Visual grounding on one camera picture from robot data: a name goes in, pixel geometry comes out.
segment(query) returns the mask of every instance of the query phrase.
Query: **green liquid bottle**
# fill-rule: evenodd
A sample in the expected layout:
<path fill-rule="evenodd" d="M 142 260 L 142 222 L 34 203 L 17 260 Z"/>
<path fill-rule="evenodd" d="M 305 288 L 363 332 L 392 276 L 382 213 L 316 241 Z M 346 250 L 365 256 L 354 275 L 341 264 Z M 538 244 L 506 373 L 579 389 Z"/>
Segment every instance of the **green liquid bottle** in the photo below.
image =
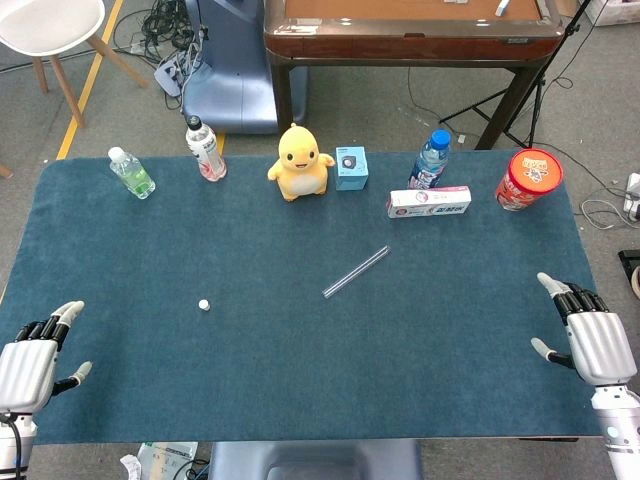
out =
<path fill-rule="evenodd" d="M 147 198 L 156 189 L 156 184 L 144 169 L 140 160 L 120 147 L 109 149 L 109 167 L 120 177 L 122 183 L 140 199 Z"/>

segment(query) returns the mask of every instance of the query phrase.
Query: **water bottle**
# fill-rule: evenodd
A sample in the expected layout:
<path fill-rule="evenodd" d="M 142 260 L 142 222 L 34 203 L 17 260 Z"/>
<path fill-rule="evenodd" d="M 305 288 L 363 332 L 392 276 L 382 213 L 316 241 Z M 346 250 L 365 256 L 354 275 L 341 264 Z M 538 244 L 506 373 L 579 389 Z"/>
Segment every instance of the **water bottle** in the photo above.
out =
<path fill-rule="evenodd" d="M 449 160 L 451 135 L 446 130 L 436 130 L 420 149 L 416 164 L 409 177 L 409 188 L 424 190 L 438 184 L 440 175 Z"/>
<path fill-rule="evenodd" d="M 187 118 L 187 145 L 198 159 L 200 173 L 210 182 L 217 182 L 227 174 L 227 165 L 218 152 L 216 134 L 199 117 Z"/>
<path fill-rule="evenodd" d="M 136 197 L 147 198 L 156 189 L 156 184 L 140 164 L 140 160 L 120 147 L 109 149 L 111 164 L 109 167 L 120 177 L 122 183 Z"/>

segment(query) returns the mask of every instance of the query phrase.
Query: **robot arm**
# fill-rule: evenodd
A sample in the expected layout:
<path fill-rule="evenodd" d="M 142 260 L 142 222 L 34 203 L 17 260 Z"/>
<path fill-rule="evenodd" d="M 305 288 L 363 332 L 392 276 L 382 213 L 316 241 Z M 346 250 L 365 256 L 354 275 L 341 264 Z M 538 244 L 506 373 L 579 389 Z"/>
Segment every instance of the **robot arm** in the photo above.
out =
<path fill-rule="evenodd" d="M 13 343 L 0 355 L 0 480 L 25 478 L 37 426 L 33 415 L 52 396 L 80 385 L 91 371 L 85 362 L 68 378 L 54 382 L 58 354 L 84 308 L 69 302 L 55 310 L 46 322 L 32 322 L 20 329 Z"/>
<path fill-rule="evenodd" d="M 596 388 L 591 398 L 618 480 L 640 478 L 640 397 L 627 389 L 637 373 L 629 341 L 617 314 L 593 292 L 554 280 L 545 273 L 538 280 L 547 289 L 562 319 L 571 355 L 561 354 L 532 338 L 545 360 L 575 369 Z"/>

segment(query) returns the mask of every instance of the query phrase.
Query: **bottle cap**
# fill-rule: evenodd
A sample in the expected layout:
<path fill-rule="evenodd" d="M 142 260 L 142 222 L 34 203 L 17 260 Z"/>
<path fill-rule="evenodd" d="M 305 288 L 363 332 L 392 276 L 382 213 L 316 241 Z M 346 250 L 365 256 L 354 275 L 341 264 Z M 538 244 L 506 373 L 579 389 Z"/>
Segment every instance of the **bottle cap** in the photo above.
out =
<path fill-rule="evenodd" d="M 124 153 L 124 150 L 122 150 L 120 147 L 110 148 L 108 155 L 109 155 L 109 158 L 116 163 L 124 162 L 127 159 L 127 155 Z"/>
<path fill-rule="evenodd" d="M 189 130 L 200 130 L 200 128 L 202 128 L 200 117 L 198 117 L 197 115 L 191 115 L 190 117 L 188 117 L 187 127 L 189 127 Z"/>
<path fill-rule="evenodd" d="M 451 135 L 446 130 L 436 130 L 431 134 L 431 147 L 435 150 L 444 150 L 451 142 Z"/>

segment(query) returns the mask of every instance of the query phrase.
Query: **wooden table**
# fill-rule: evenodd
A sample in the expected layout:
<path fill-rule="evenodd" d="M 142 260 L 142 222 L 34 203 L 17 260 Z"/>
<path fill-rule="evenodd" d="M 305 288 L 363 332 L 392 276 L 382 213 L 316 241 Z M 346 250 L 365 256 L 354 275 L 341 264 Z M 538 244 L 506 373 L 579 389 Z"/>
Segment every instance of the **wooden table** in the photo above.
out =
<path fill-rule="evenodd" d="M 476 149 L 490 149 L 558 47 L 554 0 L 265 0 L 264 37 L 281 132 L 292 121 L 298 65 L 507 68 L 506 94 Z"/>

